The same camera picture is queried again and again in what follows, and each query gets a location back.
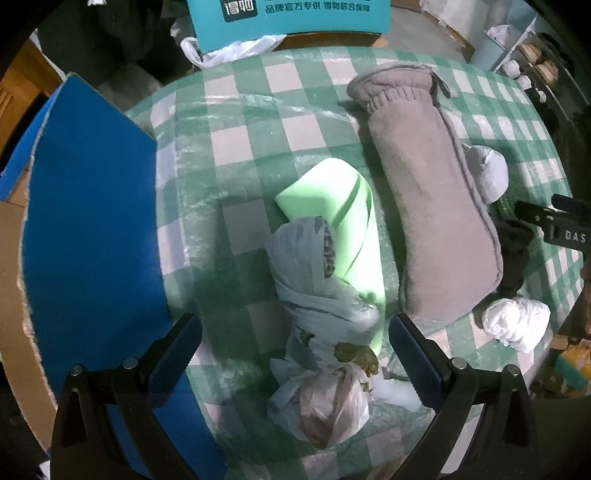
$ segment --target cardboard box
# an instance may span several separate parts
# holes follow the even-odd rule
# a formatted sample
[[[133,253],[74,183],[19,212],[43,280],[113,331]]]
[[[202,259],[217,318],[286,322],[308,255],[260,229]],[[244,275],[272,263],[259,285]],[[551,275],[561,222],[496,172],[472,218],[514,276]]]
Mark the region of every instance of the cardboard box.
[[[388,0],[348,2],[189,0],[199,46],[208,52],[263,35],[316,31],[387,33]]]

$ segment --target black cloth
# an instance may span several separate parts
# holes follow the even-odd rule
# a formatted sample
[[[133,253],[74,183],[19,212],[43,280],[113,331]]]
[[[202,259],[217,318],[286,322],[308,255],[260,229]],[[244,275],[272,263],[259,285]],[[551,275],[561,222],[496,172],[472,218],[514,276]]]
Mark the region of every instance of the black cloth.
[[[501,243],[503,256],[503,278],[497,293],[513,298],[524,282],[523,272],[530,261],[527,248],[534,239],[534,233],[518,220],[493,220]]]

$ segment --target metal screw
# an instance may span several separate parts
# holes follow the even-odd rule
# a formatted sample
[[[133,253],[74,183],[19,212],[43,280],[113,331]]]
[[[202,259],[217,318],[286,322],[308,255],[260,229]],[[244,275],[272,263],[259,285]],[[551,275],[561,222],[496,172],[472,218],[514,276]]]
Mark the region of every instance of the metal screw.
[[[80,375],[83,370],[84,370],[84,367],[82,365],[76,364],[72,368],[70,368],[70,375],[75,377],[77,375]]]
[[[519,376],[519,374],[521,373],[521,371],[519,370],[519,367],[517,365],[507,365],[507,371],[513,375],[514,377]]]
[[[468,366],[468,362],[466,362],[463,358],[455,356],[452,358],[452,365],[458,370],[464,370]]]
[[[123,368],[125,368],[126,370],[131,370],[132,368],[135,368],[137,366],[138,359],[134,356],[130,356],[129,358],[123,360]]]

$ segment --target plastic bag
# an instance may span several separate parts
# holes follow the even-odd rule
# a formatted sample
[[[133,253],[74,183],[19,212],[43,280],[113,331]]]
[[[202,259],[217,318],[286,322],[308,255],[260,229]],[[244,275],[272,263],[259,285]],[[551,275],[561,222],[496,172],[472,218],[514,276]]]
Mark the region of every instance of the plastic bag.
[[[286,223],[268,254],[277,294],[293,321],[285,358],[270,361],[280,384],[269,400],[271,420],[324,449],[363,427],[371,400],[418,410],[412,385],[385,380],[369,347],[378,309],[333,275],[330,225],[321,217]],[[405,387],[397,391],[398,384]]]
[[[274,50],[286,37],[286,35],[265,35],[257,40],[234,42],[220,50],[202,54],[190,16],[175,20],[170,27],[170,35],[174,37],[188,60],[202,70]]]
[[[505,157],[482,145],[462,144],[462,147],[482,201],[487,205],[496,202],[509,187],[509,169]]]
[[[509,45],[509,36],[511,35],[511,26],[498,25],[497,27],[489,28],[486,33],[501,47],[507,48],[507,45]]]
[[[482,314],[486,333],[522,353],[538,345],[549,321],[550,309],[545,303],[522,297],[496,300]]]

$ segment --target green checkered tablecloth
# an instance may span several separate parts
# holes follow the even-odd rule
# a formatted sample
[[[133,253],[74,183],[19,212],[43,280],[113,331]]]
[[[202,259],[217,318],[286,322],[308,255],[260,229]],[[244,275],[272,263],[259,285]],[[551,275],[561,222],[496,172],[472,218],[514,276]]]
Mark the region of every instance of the green checkered tablecloth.
[[[509,166],[505,203],[548,205],[570,194],[556,149],[517,83],[473,66],[372,48],[281,51],[196,73],[128,112],[158,140],[157,222],[165,290],[175,317],[199,312],[204,340],[187,369],[201,411],[225,448],[227,478],[336,479],[409,453],[432,412],[374,403],[348,441],[317,450],[266,415],[277,389],[271,357],[282,358],[290,328],[277,301],[265,241],[286,221],[273,199],[327,157],[367,179],[376,201],[387,317],[399,311],[404,237],[366,118],[346,94],[357,73],[393,61],[431,64],[459,95],[442,99],[464,142],[500,151]],[[578,252],[531,248],[523,295],[550,306],[544,340],[529,355],[504,347],[472,314],[424,330],[473,367],[526,371],[548,345],[581,291]],[[385,344],[381,363],[391,354]]]

